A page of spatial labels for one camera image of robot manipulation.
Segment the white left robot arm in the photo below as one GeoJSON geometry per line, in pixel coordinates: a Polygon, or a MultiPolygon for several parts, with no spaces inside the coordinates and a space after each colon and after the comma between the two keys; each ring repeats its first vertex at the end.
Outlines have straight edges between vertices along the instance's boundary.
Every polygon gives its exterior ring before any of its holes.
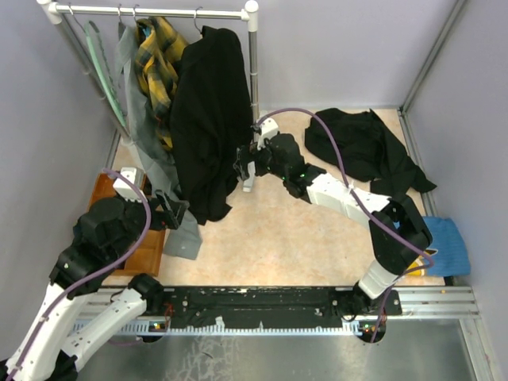
{"type": "Polygon", "coordinates": [[[72,333],[102,282],[150,230],[178,228],[186,202],[158,190],[145,202],[100,198],[73,228],[74,238],[52,269],[44,300],[16,352],[1,362],[3,380],[75,380],[88,360],[124,325],[165,305],[164,289],[146,273],[134,276],[119,298],[81,331],[72,333]]]}

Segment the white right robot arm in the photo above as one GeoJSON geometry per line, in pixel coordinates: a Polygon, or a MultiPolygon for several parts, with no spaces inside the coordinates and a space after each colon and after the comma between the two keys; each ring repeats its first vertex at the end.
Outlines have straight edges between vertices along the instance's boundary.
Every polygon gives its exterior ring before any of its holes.
{"type": "Polygon", "coordinates": [[[326,170],[308,164],[290,134],[277,133],[261,144],[238,148],[233,167],[242,179],[250,165],[257,176],[270,174],[281,179],[294,198],[329,208],[369,231],[375,258],[341,302],[348,315],[376,312],[383,304],[383,294],[432,243],[412,198],[372,194],[345,185],[326,170]]]}

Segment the yellow hanger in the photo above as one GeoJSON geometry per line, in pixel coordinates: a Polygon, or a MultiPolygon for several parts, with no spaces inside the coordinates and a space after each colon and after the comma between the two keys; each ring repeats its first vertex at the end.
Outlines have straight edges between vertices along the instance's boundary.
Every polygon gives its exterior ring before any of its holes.
{"type": "Polygon", "coordinates": [[[198,20],[198,13],[200,10],[202,10],[203,7],[202,6],[199,6],[197,7],[195,10],[194,10],[194,16],[193,16],[193,22],[194,22],[194,28],[197,30],[198,32],[198,35],[199,35],[199,39],[202,39],[203,38],[203,34],[202,34],[202,27],[198,24],[197,20],[198,20]]]}

